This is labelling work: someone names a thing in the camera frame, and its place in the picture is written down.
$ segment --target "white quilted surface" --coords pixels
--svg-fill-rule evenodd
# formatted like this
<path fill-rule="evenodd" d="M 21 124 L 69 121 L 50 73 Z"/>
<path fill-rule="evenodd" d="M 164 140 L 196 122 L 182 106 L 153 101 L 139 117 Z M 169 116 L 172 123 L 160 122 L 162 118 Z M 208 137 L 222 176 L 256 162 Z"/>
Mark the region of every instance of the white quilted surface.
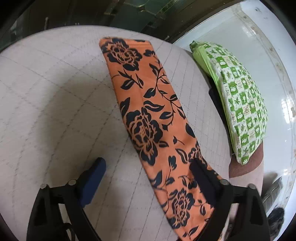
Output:
<path fill-rule="evenodd" d="M 151 41 L 203 156 L 228 178 L 227 134 L 190 54 L 115 28 L 41 32 L 0 54 L 0 212 L 20 241 L 40 185 L 64 185 L 98 156 L 107 171 L 85 211 L 102 240 L 176 240 L 121 120 L 98 47 L 108 35 Z"/>

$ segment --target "orange cloth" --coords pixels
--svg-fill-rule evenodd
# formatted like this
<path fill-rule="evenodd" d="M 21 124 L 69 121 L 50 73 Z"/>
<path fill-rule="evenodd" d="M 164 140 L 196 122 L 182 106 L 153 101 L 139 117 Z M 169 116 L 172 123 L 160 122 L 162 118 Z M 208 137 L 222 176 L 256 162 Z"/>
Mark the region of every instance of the orange cloth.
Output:
<path fill-rule="evenodd" d="M 207 203 L 189 165 L 197 159 L 212 168 L 201 155 L 163 66 L 149 41 L 107 37 L 99 45 L 123 122 L 155 195 L 180 239 L 194 240 L 214 207 Z"/>

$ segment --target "silver bolt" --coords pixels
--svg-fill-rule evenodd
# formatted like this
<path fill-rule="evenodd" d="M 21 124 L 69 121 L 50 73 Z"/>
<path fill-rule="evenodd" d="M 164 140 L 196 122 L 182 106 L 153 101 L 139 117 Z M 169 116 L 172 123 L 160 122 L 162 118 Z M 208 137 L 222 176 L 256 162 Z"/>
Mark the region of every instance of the silver bolt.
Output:
<path fill-rule="evenodd" d="M 256 186 L 253 183 L 250 183 L 248 185 L 248 187 L 251 188 L 251 189 L 253 189 L 253 190 L 256 190 L 257 189 Z"/>
<path fill-rule="evenodd" d="M 76 184 L 76 180 L 75 180 L 75 179 L 71 179 L 71 180 L 68 182 L 68 184 L 69 184 L 70 186 L 73 186 L 73 185 Z"/>
<path fill-rule="evenodd" d="M 230 184 L 229 181 L 227 181 L 226 179 L 221 179 L 221 180 L 220 180 L 220 183 L 221 183 L 222 185 L 224 185 L 224 186 L 227 186 L 227 185 Z"/>
<path fill-rule="evenodd" d="M 46 188 L 46 184 L 45 184 L 45 183 L 42 183 L 42 184 L 40 185 L 40 188 L 41 188 L 41 189 Z"/>

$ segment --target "green checkered pillow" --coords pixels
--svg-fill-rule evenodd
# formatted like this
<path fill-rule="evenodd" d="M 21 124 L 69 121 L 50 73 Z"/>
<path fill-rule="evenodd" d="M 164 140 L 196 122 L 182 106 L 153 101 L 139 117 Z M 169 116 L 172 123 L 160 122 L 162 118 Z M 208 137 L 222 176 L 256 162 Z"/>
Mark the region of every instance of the green checkered pillow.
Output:
<path fill-rule="evenodd" d="M 217 86 L 237 161 L 246 164 L 265 134 L 267 110 L 264 100 L 250 73 L 227 49 L 195 41 L 190 49 Z"/>

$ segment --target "folded cloth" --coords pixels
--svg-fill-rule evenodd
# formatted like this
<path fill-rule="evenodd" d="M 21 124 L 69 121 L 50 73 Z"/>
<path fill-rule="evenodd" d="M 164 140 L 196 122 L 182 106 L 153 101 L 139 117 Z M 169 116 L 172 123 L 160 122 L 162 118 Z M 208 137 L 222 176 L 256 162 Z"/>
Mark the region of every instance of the folded cloth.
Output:
<path fill-rule="evenodd" d="M 201 155 L 151 43 L 106 37 L 99 45 L 123 122 L 168 222 L 181 240 L 194 240 L 215 205 L 204 173 L 216 181 L 221 177 Z"/>

